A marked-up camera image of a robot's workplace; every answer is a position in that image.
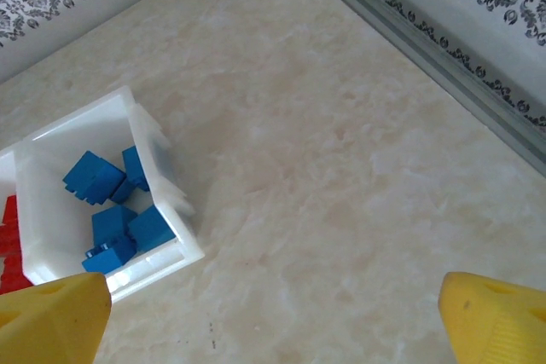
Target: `blue plastic block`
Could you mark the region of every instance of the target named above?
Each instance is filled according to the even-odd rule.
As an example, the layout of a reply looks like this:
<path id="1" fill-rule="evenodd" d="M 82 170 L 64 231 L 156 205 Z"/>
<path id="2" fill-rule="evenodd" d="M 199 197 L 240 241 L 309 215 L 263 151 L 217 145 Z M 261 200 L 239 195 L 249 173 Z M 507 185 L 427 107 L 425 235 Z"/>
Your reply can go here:
<path id="1" fill-rule="evenodd" d="M 150 251 L 175 237 L 153 205 L 129 222 L 129 235 L 139 251 Z"/>
<path id="2" fill-rule="evenodd" d="M 91 205 L 103 204 L 122 183 L 125 173 L 87 151 L 63 178 L 66 189 Z"/>
<path id="3" fill-rule="evenodd" d="M 127 148 L 123 152 L 123 162 L 125 164 L 125 172 L 127 179 L 133 185 L 137 185 L 142 191 L 149 191 L 148 182 L 142 169 L 142 164 L 138 158 L 137 147 Z"/>
<path id="4" fill-rule="evenodd" d="M 121 236 L 105 247 L 82 262 L 86 271 L 108 274 L 126 264 L 137 253 L 134 243 L 127 236 Z"/>
<path id="5" fill-rule="evenodd" d="M 118 186 L 118 188 L 113 192 L 112 196 L 110 197 L 110 200 L 112 200 L 116 204 L 123 204 L 126 200 L 129 199 L 129 197 L 131 196 L 135 188 L 136 188 L 135 185 L 130 183 L 129 180 L 126 178 Z"/>
<path id="6" fill-rule="evenodd" d="M 99 246 L 127 234 L 129 222 L 136 217 L 136 212 L 123 205 L 116 205 L 96 213 L 91 217 L 93 243 L 95 246 Z"/>

